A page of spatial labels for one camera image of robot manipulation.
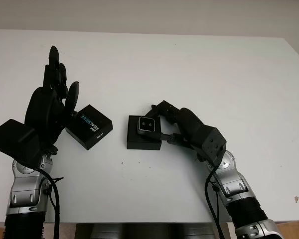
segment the white tabletop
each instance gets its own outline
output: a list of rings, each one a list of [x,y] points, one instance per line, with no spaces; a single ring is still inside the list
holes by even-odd
[[[126,149],[128,116],[162,100],[221,131],[269,218],[299,220],[299,56],[285,40],[0,30],[0,125],[24,121],[52,45],[68,84],[80,82],[76,110],[91,104],[114,127],[89,151],[60,135],[51,175],[64,177],[61,222],[212,221],[205,165],[193,152],[166,142],[160,151]],[[0,222],[11,163],[0,153]]]

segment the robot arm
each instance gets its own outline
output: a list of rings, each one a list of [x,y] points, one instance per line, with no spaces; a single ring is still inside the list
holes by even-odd
[[[225,152],[214,178],[238,239],[283,239],[274,221],[260,208],[244,176],[237,171],[235,158],[229,151]]]
[[[54,143],[74,115],[79,83],[68,90],[65,66],[52,46],[45,66],[43,86],[36,89],[28,105],[24,124],[13,119],[0,126],[0,151],[11,156],[14,182],[6,211],[4,239],[40,239],[48,197],[54,190],[54,238],[59,237],[60,206],[51,156]]]
[[[163,134],[148,127],[149,120],[164,116],[166,120],[176,123],[181,134]],[[224,238],[218,220],[208,198],[208,183],[213,176],[218,195],[226,207],[235,225],[238,239],[283,239],[277,226],[269,220],[260,208],[254,192],[241,175],[235,164],[234,156],[226,150],[226,140],[215,127],[204,125],[189,109],[177,109],[166,101],[152,105],[152,110],[140,117],[137,134],[151,139],[166,140],[168,143],[194,149],[197,158],[206,162],[210,175],[205,184],[208,205],[216,222],[220,238]]]

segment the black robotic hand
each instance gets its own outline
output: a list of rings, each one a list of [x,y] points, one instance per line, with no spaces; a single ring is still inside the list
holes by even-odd
[[[29,168],[39,166],[44,152],[56,154],[54,143],[73,116],[79,95],[79,83],[68,90],[66,81],[65,66],[52,46],[43,86],[33,92],[24,124],[10,119],[0,126],[1,152]]]
[[[169,123],[178,125],[181,134],[166,135],[150,129],[143,130],[146,126],[143,118],[140,118],[138,124],[139,134],[192,148],[201,161],[207,160],[214,167],[218,167],[226,151],[226,140],[217,128],[203,124],[191,110],[187,108],[179,110],[166,101],[151,107],[152,110],[145,115],[145,118],[164,116]]]

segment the black cable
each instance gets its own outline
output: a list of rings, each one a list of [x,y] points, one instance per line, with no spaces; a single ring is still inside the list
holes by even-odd
[[[53,239],[59,239],[59,227],[60,227],[60,198],[59,198],[59,192],[58,189],[56,187],[56,184],[54,182],[54,180],[51,178],[51,176],[43,171],[40,168],[35,168],[36,171],[38,171],[39,173],[41,173],[44,177],[46,177],[52,188],[54,191],[54,196],[55,196],[55,207],[54,207],[54,211],[55,211],[55,217],[54,217],[54,232],[53,232]]]
[[[214,218],[214,221],[215,221],[215,224],[216,224],[216,227],[217,227],[217,230],[218,230],[218,233],[219,233],[219,238],[220,239],[225,239],[224,237],[224,234],[220,228],[220,224],[219,224],[219,221],[215,215],[215,212],[214,212],[214,209],[213,207],[211,206],[211,203],[210,203],[210,200],[209,200],[209,196],[208,196],[208,184],[210,182],[210,179],[211,177],[214,175],[214,173],[216,172],[218,166],[214,167],[213,170],[211,170],[211,172],[209,173],[207,179],[206,179],[206,182],[205,182],[205,197],[206,197],[206,201],[207,201],[207,204],[208,204],[208,207],[209,207],[209,210]]]
[[[216,200],[217,200],[217,221],[219,221],[219,203],[218,203],[218,193],[216,192]]]
[[[57,183],[58,181],[62,180],[63,178],[64,178],[64,177],[61,177],[61,178],[53,178],[54,183]],[[50,193],[49,193],[49,198],[50,198],[50,202],[51,202],[51,204],[52,204],[52,206],[53,206],[53,208],[54,208],[54,210],[55,210],[55,204],[54,204],[54,201],[53,201],[52,196],[51,196],[51,191],[50,191]]]
[[[55,211],[55,204],[54,204],[54,201],[53,201],[53,199],[52,199],[51,194],[49,194],[49,198],[50,198],[50,202],[51,202],[51,204],[52,204],[52,206],[53,206],[53,208],[54,208],[54,211]]]
[[[54,183],[57,183],[58,181],[62,180],[64,177],[61,177],[61,178],[53,178],[54,180]]]

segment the white wall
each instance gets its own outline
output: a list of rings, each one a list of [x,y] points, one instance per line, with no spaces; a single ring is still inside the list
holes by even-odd
[[[0,29],[283,37],[299,0],[0,0]]]

